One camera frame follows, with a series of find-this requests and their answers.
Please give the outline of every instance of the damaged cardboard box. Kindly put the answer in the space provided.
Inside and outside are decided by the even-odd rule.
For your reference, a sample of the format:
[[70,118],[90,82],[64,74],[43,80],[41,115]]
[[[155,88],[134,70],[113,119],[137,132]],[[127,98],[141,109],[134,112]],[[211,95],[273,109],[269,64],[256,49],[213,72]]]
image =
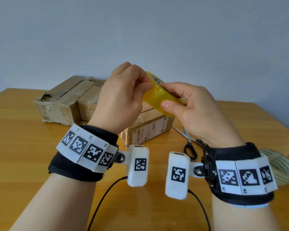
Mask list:
[[138,145],[149,139],[169,131],[174,117],[167,117],[146,102],[142,103],[142,112],[129,128],[121,132],[120,136],[126,148]]
[[98,80],[74,75],[35,100],[44,122],[71,126],[81,121],[77,100]]
[[77,101],[82,120],[89,121],[96,109],[101,88],[106,80],[99,80]]

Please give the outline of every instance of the tape roll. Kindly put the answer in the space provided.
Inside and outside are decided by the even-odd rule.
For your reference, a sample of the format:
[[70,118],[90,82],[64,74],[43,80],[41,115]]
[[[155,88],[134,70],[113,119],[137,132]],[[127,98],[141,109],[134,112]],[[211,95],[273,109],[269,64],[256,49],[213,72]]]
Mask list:
[[169,92],[167,92],[165,89],[163,89],[160,84],[164,83],[161,79],[156,77],[154,74],[147,71],[147,74],[150,77],[151,82],[153,83],[153,88],[151,88],[149,91],[147,91],[144,94],[143,100],[146,101],[149,105],[151,105],[153,108],[161,112],[162,114],[168,116],[168,117],[174,117],[174,115],[164,111],[161,108],[161,103],[164,100],[172,100],[179,104],[184,105],[183,102],[177,97],[174,97]]
[[276,151],[265,148],[259,149],[259,152],[268,157],[277,185],[289,184],[289,159]]

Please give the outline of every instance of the metal bolt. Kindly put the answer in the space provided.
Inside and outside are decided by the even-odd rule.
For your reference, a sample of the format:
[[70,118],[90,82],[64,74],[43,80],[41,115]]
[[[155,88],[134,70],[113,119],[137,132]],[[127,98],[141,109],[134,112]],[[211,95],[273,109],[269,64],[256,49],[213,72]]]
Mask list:
[[199,176],[202,175],[202,171],[200,169],[197,169],[196,174],[198,174]]
[[123,156],[118,156],[118,161],[120,162],[120,163],[122,163],[123,161],[124,161],[124,157]]

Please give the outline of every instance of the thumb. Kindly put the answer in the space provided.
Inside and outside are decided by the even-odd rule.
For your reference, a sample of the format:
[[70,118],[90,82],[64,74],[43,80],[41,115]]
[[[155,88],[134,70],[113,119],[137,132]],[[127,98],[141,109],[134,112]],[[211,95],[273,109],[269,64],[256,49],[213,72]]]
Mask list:
[[161,103],[161,107],[166,112],[169,112],[178,118],[180,118],[183,114],[183,112],[187,109],[186,106],[183,106],[181,104],[178,104],[175,101],[172,100],[165,100]]
[[134,88],[134,95],[133,100],[136,102],[142,103],[142,98],[144,97],[144,94],[149,91],[153,87],[153,84],[151,82],[142,82],[138,86]]

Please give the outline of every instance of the white wall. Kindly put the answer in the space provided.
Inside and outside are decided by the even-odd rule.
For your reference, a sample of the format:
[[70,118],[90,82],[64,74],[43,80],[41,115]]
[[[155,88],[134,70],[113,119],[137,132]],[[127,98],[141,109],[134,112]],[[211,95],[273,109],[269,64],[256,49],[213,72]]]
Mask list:
[[0,0],[0,91],[124,61],[255,102],[289,127],[289,0]]

